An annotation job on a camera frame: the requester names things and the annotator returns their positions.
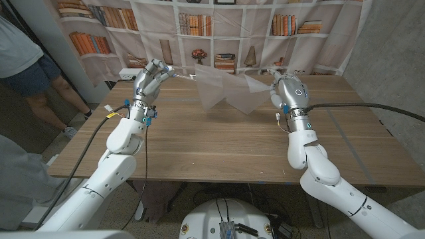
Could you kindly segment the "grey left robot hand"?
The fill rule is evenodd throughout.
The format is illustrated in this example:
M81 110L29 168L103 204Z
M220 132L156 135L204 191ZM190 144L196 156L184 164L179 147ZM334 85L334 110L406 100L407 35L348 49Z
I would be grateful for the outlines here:
M136 76L133 83L133 100L151 105L160 92L160 85L170 77L175 76L175 70L158 59L151 60Z

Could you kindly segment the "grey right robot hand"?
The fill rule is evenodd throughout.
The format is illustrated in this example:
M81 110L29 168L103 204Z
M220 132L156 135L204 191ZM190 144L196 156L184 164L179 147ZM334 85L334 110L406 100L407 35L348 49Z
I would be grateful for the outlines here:
M308 87L296 75L280 74L273 69L267 69L267 71L274 77L270 85L270 99L277 109L288 114L290 110L308 106Z

